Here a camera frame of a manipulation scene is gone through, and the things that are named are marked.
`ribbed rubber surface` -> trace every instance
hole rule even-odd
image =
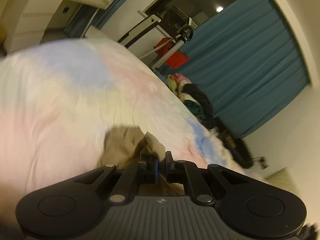
[[[113,207],[90,232],[74,240],[248,240],[231,230],[211,207],[197,206],[188,196],[136,196]]]

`red bag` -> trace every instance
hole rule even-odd
[[[161,44],[165,43],[167,40],[170,38],[163,38],[155,47],[159,47]],[[156,51],[156,54],[159,56],[163,56],[166,54],[172,47],[174,46],[173,42],[169,42],[167,45],[165,45],[163,48],[159,49]],[[183,63],[186,63],[189,61],[189,58],[187,54],[181,52],[180,50],[177,50],[175,53],[173,53],[167,60],[166,64],[171,67],[171,68],[178,68],[180,67]]]

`white cord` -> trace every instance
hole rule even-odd
[[[148,52],[147,54],[143,55],[143,56],[140,57],[139,59],[142,59],[142,58],[144,58],[144,57],[146,57],[146,56],[149,56],[150,54],[154,53],[155,51],[163,48],[165,45],[167,45],[167,44],[168,44],[170,41],[172,41],[172,40],[173,40],[173,38],[171,38],[170,40],[167,40],[165,43],[161,44],[159,47],[156,47],[154,50]]]

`round pad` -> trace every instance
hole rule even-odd
[[[255,196],[247,201],[247,208],[260,217],[274,217],[283,211],[283,203],[271,196]]]
[[[43,199],[39,203],[39,210],[51,217],[60,217],[70,213],[76,206],[71,197],[56,195]]]

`white cabinet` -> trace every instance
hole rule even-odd
[[[0,23],[7,31],[7,53],[39,44],[53,14],[63,0],[8,0]],[[71,0],[106,9],[113,0]]]
[[[32,31],[44,31],[50,20],[52,15],[49,16],[24,16],[19,20],[19,23],[16,28],[16,34],[32,32]]]
[[[24,14],[44,13],[54,14],[62,0],[29,0]]]

